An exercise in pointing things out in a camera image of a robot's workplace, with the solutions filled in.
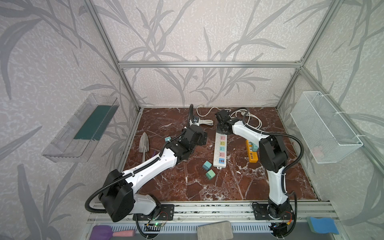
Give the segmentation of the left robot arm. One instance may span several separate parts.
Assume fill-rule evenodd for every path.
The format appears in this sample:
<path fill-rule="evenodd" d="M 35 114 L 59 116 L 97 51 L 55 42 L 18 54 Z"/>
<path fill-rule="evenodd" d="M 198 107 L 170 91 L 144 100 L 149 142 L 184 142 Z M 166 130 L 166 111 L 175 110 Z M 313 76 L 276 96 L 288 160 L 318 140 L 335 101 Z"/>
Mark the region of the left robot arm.
<path fill-rule="evenodd" d="M 136 219 L 139 215 L 156 218 L 161 212 L 160 201 L 153 195 L 140 195 L 138 190 L 160 173 L 187 160 L 196 146 L 206 144 L 207 136 L 200 126 L 186 127 L 144 163 L 123 172 L 111 171 L 103 186 L 88 197 L 85 209 L 108 214 L 114 223 L 128 215 L 135 215 Z"/>

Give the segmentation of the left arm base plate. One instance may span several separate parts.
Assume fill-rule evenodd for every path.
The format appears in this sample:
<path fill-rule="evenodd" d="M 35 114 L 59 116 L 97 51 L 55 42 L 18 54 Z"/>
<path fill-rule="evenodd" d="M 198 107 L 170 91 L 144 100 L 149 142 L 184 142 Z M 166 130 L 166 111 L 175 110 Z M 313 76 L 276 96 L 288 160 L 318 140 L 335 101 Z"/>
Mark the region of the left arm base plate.
<path fill-rule="evenodd" d="M 175 205 L 161 204 L 157 206 L 149 215 L 134 214 L 133 220 L 136 221 L 171 221 L 174 218 Z"/>

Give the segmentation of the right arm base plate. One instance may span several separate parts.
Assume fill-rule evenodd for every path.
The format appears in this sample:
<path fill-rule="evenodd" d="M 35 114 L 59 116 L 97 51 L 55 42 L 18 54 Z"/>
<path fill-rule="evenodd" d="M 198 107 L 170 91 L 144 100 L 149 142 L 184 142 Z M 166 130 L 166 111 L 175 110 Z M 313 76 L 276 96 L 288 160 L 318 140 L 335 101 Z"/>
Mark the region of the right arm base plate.
<path fill-rule="evenodd" d="M 289 202 L 281 205 L 274 203 L 260 204 L 258 202 L 252 203 L 252 209 L 255 220 L 290 220 L 295 217 L 294 210 Z"/>

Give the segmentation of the white multicolour power strip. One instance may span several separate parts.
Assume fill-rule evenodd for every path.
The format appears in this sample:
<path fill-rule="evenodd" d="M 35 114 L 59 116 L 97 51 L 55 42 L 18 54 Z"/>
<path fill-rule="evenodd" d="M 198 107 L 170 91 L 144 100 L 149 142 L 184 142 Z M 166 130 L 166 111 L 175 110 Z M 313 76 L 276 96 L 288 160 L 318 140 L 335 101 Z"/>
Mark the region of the white multicolour power strip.
<path fill-rule="evenodd" d="M 216 133 L 213 166 L 221 170 L 227 166 L 227 135 Z"/>

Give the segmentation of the orange power strip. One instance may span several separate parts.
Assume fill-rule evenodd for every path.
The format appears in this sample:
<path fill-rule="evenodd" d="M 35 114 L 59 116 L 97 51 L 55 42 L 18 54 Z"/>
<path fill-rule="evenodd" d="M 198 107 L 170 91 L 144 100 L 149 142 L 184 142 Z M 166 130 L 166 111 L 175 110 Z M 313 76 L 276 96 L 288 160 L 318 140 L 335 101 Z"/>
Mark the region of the orange power strip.
<path fill-rule="evenodd" d="M 258 153 L 252 151 L 252 142 L 246 140 L 247 154 L 250 163 L 257 163 L 259 161 Z"/>

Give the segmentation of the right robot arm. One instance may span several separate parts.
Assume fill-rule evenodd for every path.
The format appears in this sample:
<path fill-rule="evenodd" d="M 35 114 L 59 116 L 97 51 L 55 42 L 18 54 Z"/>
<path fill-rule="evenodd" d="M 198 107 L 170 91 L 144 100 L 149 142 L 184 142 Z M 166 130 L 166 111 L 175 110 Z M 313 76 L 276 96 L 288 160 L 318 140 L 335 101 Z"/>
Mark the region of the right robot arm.
<path fill-rule="evenodd" d="M 269 179 L 269 203 L 266 209 L 272 219 L 279 219 L 291 206 L 286 189 L 286 172 L 289 168 L 298 164 L 304 154 L 303 143 L 295 136 L 264 132 L 246 123 L 246 116 L 242 119 L 231 117 L 234 111 L 220 110 L 215 116 L 218 120 L 217 132 L 224 135 L 237 135 L 253 144 L 258 144 L 259 162 L 267 170 Z M 283 138 L 290 138 L 298 143 L 300 153 L 294 162 L 288 164 L 289 151 Z"/>

